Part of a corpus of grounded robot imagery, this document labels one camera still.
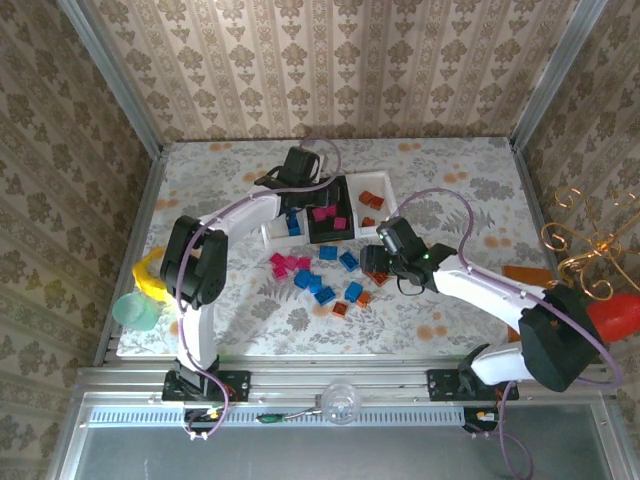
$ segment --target orange cube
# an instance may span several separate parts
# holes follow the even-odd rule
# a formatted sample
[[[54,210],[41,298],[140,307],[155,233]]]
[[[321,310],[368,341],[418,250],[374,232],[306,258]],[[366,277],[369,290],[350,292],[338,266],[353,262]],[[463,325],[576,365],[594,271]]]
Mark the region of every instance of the orange cube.
[[[369,305],[370,301],[371,301],[371,294],[369,292],[362,292],[358,296],[358,300],[356,300],[356,304],[360,308],[365,308],[367,305]]]
[[[358,197],[360,202],[364,203],[365,205],[369,205],[369,202],[371,201],[372,198],[373,198],[373,193],[371,193],[368,190],[365,190],[364,192],[362,192]]]
[[[376,221],[373,218],[364,217],[362,219],[361,227],[373,227],[373,226],[375,226],[375,224],[376,224]]]
[[[369,206],[374,210],[380,210],[382,208],[383,203],[384,203],[384,198],[376,197],[375,195],[373,195],[373,197],[369,201]]]
[[[367,273],[367,276],[379,287],[389,280],[389,275],[386,273]]]
[[[331,313],[333,313],[336,317],[344,318],[344,316],[347,314],[347,305],[342,302],[336,302]]]

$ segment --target green cup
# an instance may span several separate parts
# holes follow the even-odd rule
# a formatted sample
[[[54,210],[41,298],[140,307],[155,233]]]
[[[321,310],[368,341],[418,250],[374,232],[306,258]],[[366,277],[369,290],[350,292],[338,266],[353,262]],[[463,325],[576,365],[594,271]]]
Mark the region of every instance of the green cup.
[[[131,292],[121,296],[111,309],[113,319],[132,330],[152,330],[160,318],[158,304],[142,292]]]

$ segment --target floral tablecloth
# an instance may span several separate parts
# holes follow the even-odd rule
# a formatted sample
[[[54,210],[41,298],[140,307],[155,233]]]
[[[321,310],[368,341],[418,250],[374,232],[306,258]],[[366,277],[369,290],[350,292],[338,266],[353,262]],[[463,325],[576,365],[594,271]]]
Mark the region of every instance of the floral tablecloth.
[[[427,187],[455,189],[471,202],[476,228],[467,257],[500,271],[503,265],[544,266],[515,162],[503,138],[380,139],[336,141],[348,173],[386,170],[398,204]],[[170,150],[165,178],[147,236],[145,254],[165,246],[176,218],[211,213],[239,199],[253,181],[282,164],[294,141],[182,143]],[[328,155],[332,150],[312,147]],[[458,245],[466,211],[449,196],[431,196],[407,208],[404,216],[428,245]],[[358,257],[377,239],[339,242],[339,251]],[[423,354],[467,353],[484,342],[501,342],[506,327],[459,300],[425,292],[405,297],[393,281],[378,288],[360,270],[348,273],[338,262],[321,261],[317,245],[280,250],[313,257],[312,270],[344,294],[349,282],[361,282],[372,294],[364,309],[351,305],[344,319],[320,307],[292,279],[273,279],[259,231],[229,251],[227,284],[214,304],[219,351],[231,355]],[[166,310],[150,332],[124,330],[118,355],[167,355],[177,351],[175,314]]]

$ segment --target metal bar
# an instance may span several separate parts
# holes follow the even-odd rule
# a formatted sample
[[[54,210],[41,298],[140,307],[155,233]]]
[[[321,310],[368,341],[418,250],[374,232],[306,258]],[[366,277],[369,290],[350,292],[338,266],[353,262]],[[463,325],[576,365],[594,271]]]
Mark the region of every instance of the metal bar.
[[[576,6],[558,46],[511,134],[517,150],[524,150],[529,142],[606,4],[607,0],[581,0]]]
[[[529,212],[531,213],[533,226],[538,234],[540,234],[542,232],[542,227],[547,222],[542,214],[540,202],[538,202],[538,197],[536,196],[536,192],[533,188],[533,183],[531,183],[531,177],[529,176],[529,170],[527,169],[527,162],[525,160],[524,153],[522,153],[522,150],[514,150],[513,157],[516,162],[518,175],[520,176],[520,182],[522,183],[522,189],[524,190],[524,196],[527,199],[527,205],[529,205]],[[558,259],[551,250],[544,246],[542,241],[539,241],[539,243],[540,248],[542,249],[542,255],[547,263],[547,267],[551,270],[551,274],[557,280],[561,280],[560,274],[558,273]]]
[[[107,47],[108,43],[104,35],[91,18],[91,14],[87,12],[86,6],[81,3],[84,2],[82,0],[60,0],[60,7],[78,32],[80,40],[127,115],[149,156],[156,161],[160,158],[162,151],[162,135],[156,130],[146,105],[130,87],[124,73],[126,70],[115,60]]]
[[[151,164],[147,183],[144,187],[142,198],[140,199],[138,213],[136,214],[136,219],[131,230],[131,236],[129,237],[127,250],[124,254],[124,259],[122,260],[120,274],[118,275],[113,296],[111,297],[109,313],[105,319],[102,335],[100,336],[100,343],[98,344],[96,356],[93,361],[93,365],[96,367],[99,367],[104,363],[104,358],[107,353],[107,349],[109,348],[111,333],[114,331],[114,328],[117,328],[117,324],[111,316],[113,303],[125,293],[130,292],[133,288],[133,276],[131,275],[131,269],[141,257],[142,251],[144,250],[147,232],[149,230],[149,225],[151,224],[151,217],[153,216],[153,206],[156,203],[158,192],[162,185],[168,155],[169,149],[162,153],[158,161]]]

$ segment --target wall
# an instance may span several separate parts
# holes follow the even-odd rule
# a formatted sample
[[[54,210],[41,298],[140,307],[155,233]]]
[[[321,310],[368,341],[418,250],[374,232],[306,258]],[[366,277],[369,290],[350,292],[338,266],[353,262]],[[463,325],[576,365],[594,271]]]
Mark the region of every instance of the wall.
[[[583,205],[567,210],[555,204],[560,186],[575,186],[592,206],[596,224],[614,231],[640,210],[619,208],[610,200],[615,190],[640,196],[640,2],[608,2],[576,62],[527,146],[529,170],[548,220],[566,223],[589,236],[593,227]],[[621,244],[640,251],[640,222]],[[570,252],[585,251],[574,240]],[[619,259],[640,283],[640,255]],[[625,284],[615,266],[598,260],[587,272]],[[612,347],[627,378],[619,398],[640,451],[640,337]]]
[[[80,0],[164,141],[507,136],[576,0]]]
[[[148,168],[55,1],[0,2],[0,478],[46,471]]]

